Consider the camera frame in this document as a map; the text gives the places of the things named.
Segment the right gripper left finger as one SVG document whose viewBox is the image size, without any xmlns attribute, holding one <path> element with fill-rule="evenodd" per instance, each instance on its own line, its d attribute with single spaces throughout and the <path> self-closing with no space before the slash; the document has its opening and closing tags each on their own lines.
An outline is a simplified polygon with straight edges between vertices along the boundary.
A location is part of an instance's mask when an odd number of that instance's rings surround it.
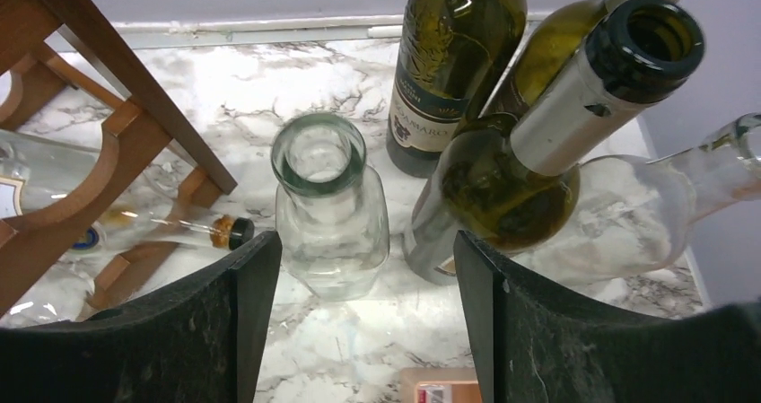
<svg viewBox="0 0 761 403">
<path fill-rule="evenodd" d="M 282 243 L 274 231 L 83 322 L 1 332 L 4 402 L 251 402 Z"/>
</svg>

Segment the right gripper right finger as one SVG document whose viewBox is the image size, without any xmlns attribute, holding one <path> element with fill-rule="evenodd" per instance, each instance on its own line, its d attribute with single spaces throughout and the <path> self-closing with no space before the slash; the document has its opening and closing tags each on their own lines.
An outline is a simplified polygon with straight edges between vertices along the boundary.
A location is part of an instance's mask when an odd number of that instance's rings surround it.
<svg viewBox="0 0 761 403">
<path fill-rule="evenodd" d="M 760 305 L 680 320 L 576 293 L 478 237 L 453 243 L 485 402 L 757 402 Z"/>
</svg>

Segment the green wine bottle white label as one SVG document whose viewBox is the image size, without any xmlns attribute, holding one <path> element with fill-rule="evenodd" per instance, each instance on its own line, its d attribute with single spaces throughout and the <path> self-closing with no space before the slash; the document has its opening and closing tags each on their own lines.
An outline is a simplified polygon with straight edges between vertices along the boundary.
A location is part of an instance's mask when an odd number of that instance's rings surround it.
<svg viewBox="0 0 761 403">
<path fill-rule="evenodd" d="M 668 0 L 627 0 L 583 38 L 521 115 L 467 123 L 426 181 L 403 238 L 409 268 L 452 285 L 453 243 L 473 233 L 514 257 L 556 235 L 581 190 L 579 162 L 699 67 L 704 33 Z"/>
</svg>

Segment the clear bottle with neck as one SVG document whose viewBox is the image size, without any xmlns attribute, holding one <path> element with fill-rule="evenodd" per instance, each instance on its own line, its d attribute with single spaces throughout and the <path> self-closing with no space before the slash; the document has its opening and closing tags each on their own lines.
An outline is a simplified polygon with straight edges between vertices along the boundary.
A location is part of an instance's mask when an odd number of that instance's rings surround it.
<svg viewBox="0 0 761 403">
<path fill-rule="evenodd" d="M 369 293 L 389 257 L 389 216 L 362 134 L 318 112 L 289 120 L 270 154 L 283 266 L 323 300 Z"/>
</svg>

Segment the clear bottle with cork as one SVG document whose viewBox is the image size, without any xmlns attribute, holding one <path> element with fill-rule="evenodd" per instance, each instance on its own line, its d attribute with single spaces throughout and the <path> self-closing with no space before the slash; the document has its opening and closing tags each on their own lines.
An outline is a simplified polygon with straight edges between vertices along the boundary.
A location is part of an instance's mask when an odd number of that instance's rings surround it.
<svg viewBox="0 0 761 403">
<path fill-rule="evenodd" d="M 99 150 L 4 130 L 1 216 L 40 210 L 65 198 L 89 175 Z M 223 214 L 168 197 L 139 176 L 67 250 L 74 257 L 117 254 L 147 241 L 214 248 L 209 233 Z"/>
</svg>

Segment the green wine bottle silver cap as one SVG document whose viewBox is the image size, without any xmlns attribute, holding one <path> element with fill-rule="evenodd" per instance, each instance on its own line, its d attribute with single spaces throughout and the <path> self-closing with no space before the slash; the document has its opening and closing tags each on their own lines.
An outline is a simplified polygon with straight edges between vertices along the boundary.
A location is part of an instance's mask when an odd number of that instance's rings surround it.
<svg viewBox="0 0 761 403">
<path fill-rule="evenodd" d="M 481 116 L 495 112 L 526 113 L 554 80 L 565 61 L 579 47 L 595 25 L 626 0 L 582 0 L 551 13 L 530 35 L 525 48 L 491 99 L 458 129 Z"/>
</svg>

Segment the green wine bottle black cap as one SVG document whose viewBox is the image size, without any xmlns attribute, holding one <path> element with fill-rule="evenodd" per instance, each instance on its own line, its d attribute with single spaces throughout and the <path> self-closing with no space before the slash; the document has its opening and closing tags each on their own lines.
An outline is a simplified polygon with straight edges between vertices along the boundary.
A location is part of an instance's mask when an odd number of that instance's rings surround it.
<svg viewBox="0 0 761 403">
<path fill-rule="evenodd" d="M 476 117 L 520 44 L 526 0 L 408 0 L 386 150 L 426 178 L 459 122 Z"/>
</svg>

